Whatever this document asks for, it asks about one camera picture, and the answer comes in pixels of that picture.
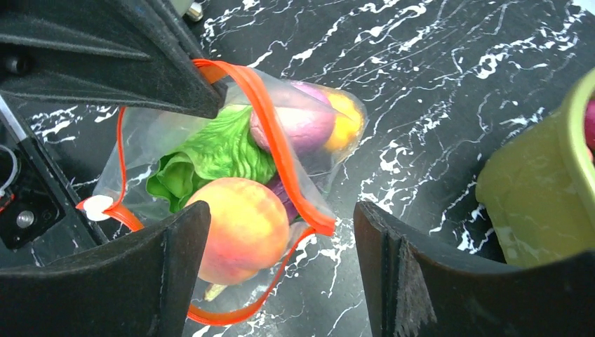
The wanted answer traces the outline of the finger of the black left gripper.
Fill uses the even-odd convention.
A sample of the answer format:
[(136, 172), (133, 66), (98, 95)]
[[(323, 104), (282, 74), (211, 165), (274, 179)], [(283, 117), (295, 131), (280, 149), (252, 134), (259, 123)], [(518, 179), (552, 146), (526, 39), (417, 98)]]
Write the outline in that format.
[(184, 15), (194, 1), (2, 1), (1, 93), (213, 118), (222, 91)]

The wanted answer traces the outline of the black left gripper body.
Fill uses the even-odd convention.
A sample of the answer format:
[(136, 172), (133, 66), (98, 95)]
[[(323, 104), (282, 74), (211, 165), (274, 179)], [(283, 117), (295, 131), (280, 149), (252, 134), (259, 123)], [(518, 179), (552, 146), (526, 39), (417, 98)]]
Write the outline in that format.
[(109, 240), (52, 152), (1, 100), (1, 268), (45, 266)]

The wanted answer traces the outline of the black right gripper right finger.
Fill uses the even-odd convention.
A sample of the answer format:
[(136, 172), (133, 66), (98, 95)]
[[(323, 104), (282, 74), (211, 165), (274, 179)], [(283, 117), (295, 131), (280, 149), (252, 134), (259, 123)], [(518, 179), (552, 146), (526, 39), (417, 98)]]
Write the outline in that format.
[(369, 201), (354, 234), (381, 336), (593, 336), (594, 252), (521, 269), (433, 239)]

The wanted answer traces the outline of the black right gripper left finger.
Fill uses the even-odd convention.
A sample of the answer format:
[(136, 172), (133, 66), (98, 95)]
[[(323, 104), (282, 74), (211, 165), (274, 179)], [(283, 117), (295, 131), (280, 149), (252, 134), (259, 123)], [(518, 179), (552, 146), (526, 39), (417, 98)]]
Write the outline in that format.
[(1, 271), (2, 336), (181, 336), (210, 225), (198, 201), (44, 267)]

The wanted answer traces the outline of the orange pumpkin toy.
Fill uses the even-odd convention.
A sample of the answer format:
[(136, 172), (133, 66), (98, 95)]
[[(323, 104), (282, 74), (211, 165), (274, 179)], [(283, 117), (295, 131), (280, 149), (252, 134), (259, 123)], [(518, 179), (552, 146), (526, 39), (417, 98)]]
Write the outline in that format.
[(281, 200), (246, 178), (218, 178), (196, 191), (188, 204), (204, 201), (210, 229), (199, 279), (236, 285), (275, 265), (286, 251), (289, 224)]

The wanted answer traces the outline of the green lettuce toy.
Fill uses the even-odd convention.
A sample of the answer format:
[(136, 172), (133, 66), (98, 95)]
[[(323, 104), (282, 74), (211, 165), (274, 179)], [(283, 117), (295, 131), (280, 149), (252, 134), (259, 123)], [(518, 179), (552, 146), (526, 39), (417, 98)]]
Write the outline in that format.
[(250, 105), (230, 105), (200, 131), (162, 156), (146, 191), (178, 212), (200, 188), (218, 178), (239, 177), (265, 184), (276, 173), (272, 155), (250, 134)]

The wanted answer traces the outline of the clear zip top bag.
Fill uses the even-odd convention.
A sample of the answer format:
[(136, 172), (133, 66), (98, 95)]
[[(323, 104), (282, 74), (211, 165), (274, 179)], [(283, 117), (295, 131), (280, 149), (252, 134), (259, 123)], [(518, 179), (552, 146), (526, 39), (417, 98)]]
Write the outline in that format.
[(329, 189), (368, 116), (353, 94), (196, 59), (222, 90), (214, 118), (121, 108), (116, 145), (79, 209), (137, 232), (203, 201), (208, 235), (198, 278), (212, 301), (265, 270), (282, 275), (306, 238), (335, 233)]

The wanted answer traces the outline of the purple eggplant toy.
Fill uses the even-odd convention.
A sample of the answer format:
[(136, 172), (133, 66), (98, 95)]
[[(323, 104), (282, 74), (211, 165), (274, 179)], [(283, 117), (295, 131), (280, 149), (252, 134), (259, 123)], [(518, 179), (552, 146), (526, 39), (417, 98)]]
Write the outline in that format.
[(298, 216), (299, 213), (294, 206), (293, 202), (290, 200), (283, 183), (278, 174), (275, 174), (271, 180), (266, 184), (266, 186), (281, 200), (286, 214), (288, 216), (289, 223), (292, 223)]

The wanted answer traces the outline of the pink sweet potato toy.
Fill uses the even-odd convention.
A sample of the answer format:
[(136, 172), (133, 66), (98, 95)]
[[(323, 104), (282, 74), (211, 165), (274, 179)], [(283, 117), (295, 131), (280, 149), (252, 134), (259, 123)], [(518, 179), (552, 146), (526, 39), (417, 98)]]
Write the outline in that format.
[(337, 113), (321, 88), (302, 81), (275, 86), (276, 115), (296, 154), (319, 150), (330, 139)]

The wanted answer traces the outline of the yellow bell pepper toy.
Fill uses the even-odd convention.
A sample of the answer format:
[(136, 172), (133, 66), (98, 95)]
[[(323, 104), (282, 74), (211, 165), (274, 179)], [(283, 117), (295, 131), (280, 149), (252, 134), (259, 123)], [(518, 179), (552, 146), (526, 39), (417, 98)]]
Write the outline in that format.
[(331, 152), (351, 152), (358, 144), (365, 125), (361, 102), (344, 91), (326, 91), (331, 107), (337, 111), (333, 131), (325, 144)]

